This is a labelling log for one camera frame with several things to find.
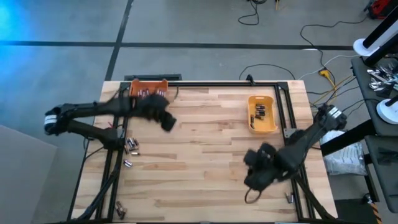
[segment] gray floor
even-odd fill
[[[237,18],[252,13],[246,0],[135,0],[123,42],[307,45],[299,35],[302,26],[360,21],[367,2],[282,0],[281,10],[275,11],[274,1],[268,1],[259,6],[260,24],[244,26]],[[5,1],[0,4],[0,40],[115,42],[126,4],[127,0]],[[332,29],[309,27],[304,35],[317,45],[351,45],[366,37],[378,22],[366,20]],[[61,148],[44,184],[34,223],[66,218],[83,157],[81,137],[44,134],[44,113],[60,103],[97,100],[112,52],[112,47],[0,46],[0,124]],[[323,61],[354,54],[325,51]],[[256,63],[280,65],[298,78],[320,68],[319,57],[314,50],[123,47],[112,80],[160,73],[181,73],[184,80],[237,80],[245,66]],[[328,68],[339,82],[351,74],[350,66],[348,58],[338,58]],[[255,67],[248,73],[263,80],[291,79],[287,72],[273,67]],[[308,91],[330,89],[317,74],[304,80]],[[352,82],[345,88],[356,85]],[[310,95],[311,101],[317,98]],[[338,98],[335,105],[345,108],[360,99],[357,89]],[[347,128],[366,119],[363,106],[349,117]],[[367,192],[363,177],[330,177],[330,182],[336,199],[360,198]],[[398,218],[383,202],[380,210],[384,223]]]

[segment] plastic bag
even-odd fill
[[[344,132],[329,131],[321,138],[320,143],[324,144],[341,134],[344,134]],[[367,174],[362,144],[359,142],[327,155],[323,160],[325,161],[326,171],[329,175]]]

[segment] orange tray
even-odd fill
[[[272,104],[274,99],[269,96],[250,96],[248,99],[248,125],[249,130],[256,134],[265,134],[276,131],[278,127],[275,125]],[[262,104],[265,107],[265,116],[263,120],[254,118],[254,129],[250,126],[250,116],[256,117],[256,104]]]
[[[168,87],[168,82],[167,80],[162,80],[162,81],[140,81],[138,79],[135,79],[131,82],[131,88],[130,88],[130,95],[131,96],[139,96],[140,91],[148,91],[149,94],[164,94],[164,97],[167,96],[167,87]]]

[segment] yellow bin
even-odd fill
[[[276,131],[278,127],[275,125],[274,112],[272,111],[272,104],[274,99],[269,96],[250,96],[248,99],[248,125],[249,130],[256,134],[265,134]],[[263,120],[256,117],[256,104],[262,104],[265,107],[265,116]],[[254,129],[250,126],[250,116],[254,116]]]

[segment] wooden table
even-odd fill
[[[312,114],[303,81],[287,81],[298,128],[312,124]],[[101,101],[109,99],[119,82],[104,82]],[[125,222],[291,222],[297,216],[294,204],[287,203],[285,192],[291,183],[273,184],[254,204],[244,203],[243,184],[247,167],[243,156],[262,142],[276,148],[284,145],[280,128],[272,134],[252,134],[248,130],[247,98],[268,95],[270,87],[180,87],[169,88],[172,101],[168,111],[177,119],[170,133],[159,124],[139,118],[129,121],[127,137],[140,143],[141,156],[124,158],[132,168],[122,166],[118,195],[127,208]],[[280,126],[274,103],[275,123]],[[106,128],[112,116],[98,116],[95,126]],[[88,152],[101,147],[90,143]],[[72,217],[78,217],[91,203],[101,185],[106,151],[91,156],[84,165]],[[336,208],[320,151],[311,149],[305,166],[310,188],[321,204],[336,217]],[[104,202],[108,211],[110,191]],[[301,192],[303,210],[305,200]],[[120,221],[116,213],[114,221]]]

